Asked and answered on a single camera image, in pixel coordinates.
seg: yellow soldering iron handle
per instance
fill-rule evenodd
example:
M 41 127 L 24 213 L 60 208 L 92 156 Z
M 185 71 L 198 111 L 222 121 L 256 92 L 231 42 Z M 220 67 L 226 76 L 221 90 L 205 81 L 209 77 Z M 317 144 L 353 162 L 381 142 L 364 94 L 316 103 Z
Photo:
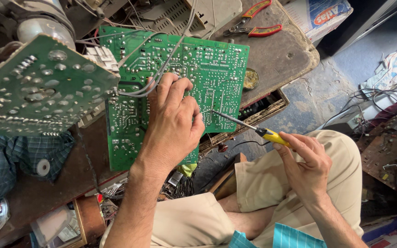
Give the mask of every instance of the yellow soldering iron handle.
M 292 149 L 292 146 L 289 144 L 289 142 L 285 141 L 284 139 L 282 139 L 278 133 L 271 131 L 267 128 L 265 128 L 267 133 L 265 135 L 262 136 L 263 139 L 271 141 L 271 142 L 275 142 L 278 144 L 282 144 L 285 145 L 287 147 L 289 147 L 290 149 Z

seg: dirty floor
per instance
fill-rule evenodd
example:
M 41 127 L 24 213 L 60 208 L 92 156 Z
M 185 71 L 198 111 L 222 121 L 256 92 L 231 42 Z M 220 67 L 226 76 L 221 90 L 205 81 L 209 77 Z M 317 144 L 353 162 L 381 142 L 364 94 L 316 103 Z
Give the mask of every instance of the dirty floor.
M 397 14 L 334 57 L 323 56 L 323 51 L 319 49 L 322 59 L 318 66 L 283 88 L 290 105 L 258 126 L 275 132 L 299 134 L 306 134 L 321 126 L 342 109 L 349 100 L 349 95 L 358 90 L 361 82 L 374 75 L 382 56 L 386 57 L 397 51 L 397 28 L 394 27 L 397 27 Z M 207 155 L 212 160 L 204 159 L 198 164 L 194 177 L 195 190 L 201 189 L 223 168 L 228 160 L 225 155 L 229 155 L 234 145 L 248 140 L 260 144 L 265 142 L 254 131 L 249 130 L 235 140 L 226 142 L 229 149 L 225 153 L 212 150 Z M 242 144 L 232 151 L 229 160 L 243 152 L 247 160 L 252 161 L 272 149 L 271 144 Z

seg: forearm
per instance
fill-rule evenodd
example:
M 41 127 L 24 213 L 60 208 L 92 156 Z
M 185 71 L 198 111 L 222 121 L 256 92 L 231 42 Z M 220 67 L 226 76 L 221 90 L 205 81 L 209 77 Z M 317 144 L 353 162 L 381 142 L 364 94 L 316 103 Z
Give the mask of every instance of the forearm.
M 157 196 L 164 179 L 144 172 L 141 167 L 131 167 L 124 199 L 105 242 L 106 248 L 150 246 Z
M 318 225 L 327 247 L 366 248 L 367 245 L 345 221 L 326 194 L 318 203 L 304 204 Z

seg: fingernail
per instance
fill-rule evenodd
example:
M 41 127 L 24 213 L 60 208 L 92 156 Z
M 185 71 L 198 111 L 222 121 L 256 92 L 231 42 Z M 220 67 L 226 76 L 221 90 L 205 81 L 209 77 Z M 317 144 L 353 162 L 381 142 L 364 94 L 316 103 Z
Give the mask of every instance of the fingernail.
M 275 148 L 277 150 L 281 149 L 281 145 L 278 143 L 273 143 L 272 146 L 273 146 L 273 148 Z

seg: left hand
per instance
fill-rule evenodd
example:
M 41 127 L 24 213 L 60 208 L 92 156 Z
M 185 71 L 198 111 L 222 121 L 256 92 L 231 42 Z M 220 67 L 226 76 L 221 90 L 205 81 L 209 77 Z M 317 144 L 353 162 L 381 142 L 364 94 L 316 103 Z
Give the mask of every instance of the left hand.
M 168 72 L 163 74 L 157 90 L 148 95 L 150 123 L 136 158 L 139 169 L 156 172 L 165 179 L 197 147 L 205 125 L 196 100 L 183 97 L 192 87 L 189 79 Z

